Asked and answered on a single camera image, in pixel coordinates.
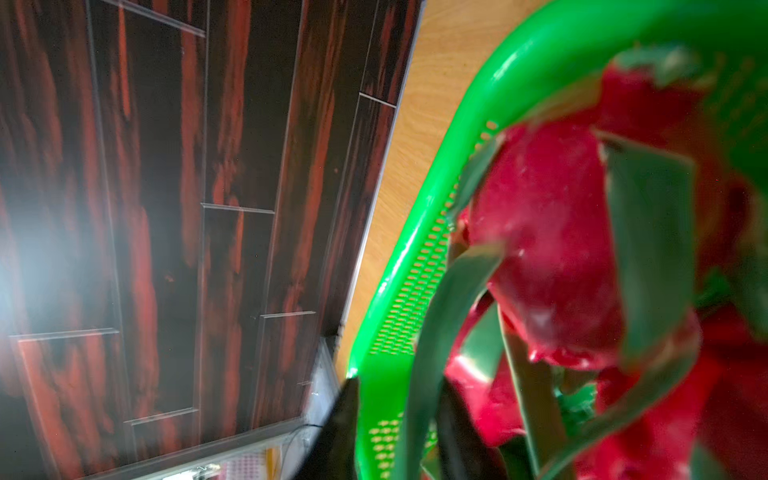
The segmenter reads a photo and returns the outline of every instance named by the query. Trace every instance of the light wooden table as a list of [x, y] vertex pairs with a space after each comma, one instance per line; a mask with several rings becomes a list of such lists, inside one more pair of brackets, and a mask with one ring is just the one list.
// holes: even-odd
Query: light wooden table
[[427, 0], [386, 160], [336, 372], [355, 336], [453, 114], [485, 59], [546, 0]]

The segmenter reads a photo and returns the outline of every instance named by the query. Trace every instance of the dark wood grain panel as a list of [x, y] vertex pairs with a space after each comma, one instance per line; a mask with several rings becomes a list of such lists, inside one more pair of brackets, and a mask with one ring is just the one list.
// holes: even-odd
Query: dark wood grain panel
[[[8, 356], [15, 369], [13, 348], [8, 348]], [[0, 478], [44, 478], [47, 472], [23, 395], [14, 397], [0, 392], [0, 425], [0, 458], [13, 459], [3, 462]]]
[[135, 422], [132, 427], [138, 459], [147, 460], [197, 445], [197, 415], [196, 410], [190, 409]]
[[155, 13], [205, 30], [207, 0], [128, 0]]
[[336, 335], [346, 301], [352, 295], [350, 288], [394, 120], [395, 108], [360, 98], [323, 275], [319, 310], [323, 336]]
[[316, 310], [374, 2], [303, 3], [267, 313]]
[[7, 335], [116, 326], [82, 2], [2, 2], [0, 72], [0, 379], [19, 396]]
[[16, 364], [49, 478], [81, 478], [129, 463], [120, 334], [16, 338]]
[[136, 419], [193, 406], [203, 38], [91, 0]]
[[301, 416], [319, 342], [317, 315], [262, 316], [253, 427]]
[[422, 0], [379, 0], [362, 91], [397, 104], [416, 40]]
[[257, 319], [273, 216], [205, 209], [200, 360], [203, 442], [250, 429]]
[[301, 2], [211, 2], [206, 201], [272, 210]]

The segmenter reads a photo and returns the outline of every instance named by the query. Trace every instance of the green plastic basket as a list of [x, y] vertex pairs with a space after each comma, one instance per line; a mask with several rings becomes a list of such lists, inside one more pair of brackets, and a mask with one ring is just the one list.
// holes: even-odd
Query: green plastic basket
[[551, 93], [601, 70], [619, 51], [679, 42], [697, 49], [717, 74], [708, 107], [734, 164], [764, 189], [767, 39], [764, 0], [558, 0], [506, 38], [453, 118], [349, 359], [348, 376], [361, 380], [356, 455], [363, 480], [392, 474], [412, 345], [445, 272], [445, 211], [470, 154]]

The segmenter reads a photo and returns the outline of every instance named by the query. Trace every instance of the black object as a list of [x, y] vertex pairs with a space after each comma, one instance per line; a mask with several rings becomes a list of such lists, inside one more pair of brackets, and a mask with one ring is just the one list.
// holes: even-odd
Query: black object
[[514, 480], [534, 480], [528, 445], [523, 435], [518, 435], [498, 447], [498, 451], [502, 454], [504, 465], [507, 467], [507, 477]]
[[293, 480], [357, 480], [355, 434], [359, 384], [357, 378], [346, 381], [315, 445]]
[[442, 480], [507, 480], [504, 463], [475, 431], [464, 402], [443, 379], [437, 410]]

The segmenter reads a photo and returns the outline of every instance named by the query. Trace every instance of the dragon fruit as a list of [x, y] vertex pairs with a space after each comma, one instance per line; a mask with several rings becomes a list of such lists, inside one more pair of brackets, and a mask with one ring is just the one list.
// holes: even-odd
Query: dragon fruit
[[[676, 336], [699, 330], [698, 318], [691, 312]], [[702, 412], [723, 366], [708, 352], [699, 355], [687, 377], [642, 417], [620, 432], [603, 439], [586, 457], [588, 470], [582, 477], [598, 480], [688, 480], [688, 463]], [[595, 408], [598, 413], [613, 405], [638, 380], [612, 367], [601, 372], [597, 381]]]
[[534, 361], [583, 370], [618, 363], [624, 321], [601, 132], [695, 162], [698, 279], [733, 261], [745, 227], [744, 182], [727, 169], [702, 113], [705, 80], [660, 86], [657, 65], [625, 63], [620, 55], [599, 82], [568, 92], [595, 102], [543, 105], [506, 130], [468, 209], [470, 244], [505, 244], [488, 288]]
[[462, 356], [464, 340], [489, 307], [495, 308], [493, 299], [485, 295], [470, 310], [453, 344], [445, 366], [445, 377], [464, 400], [472, 424], [482, 441], [489, 447], [498, 447], [523, 433], [523, 421], [509, 364], [502, 356], [495, 377], [488, 378], [478, 374], [471, 361]]
[[699, 438], [732, 478], [768, 478], [768, 345], [755, 341], [733, 306], [702, 327], [703, 352], [720, 362], [723, 375], [703, 412]]

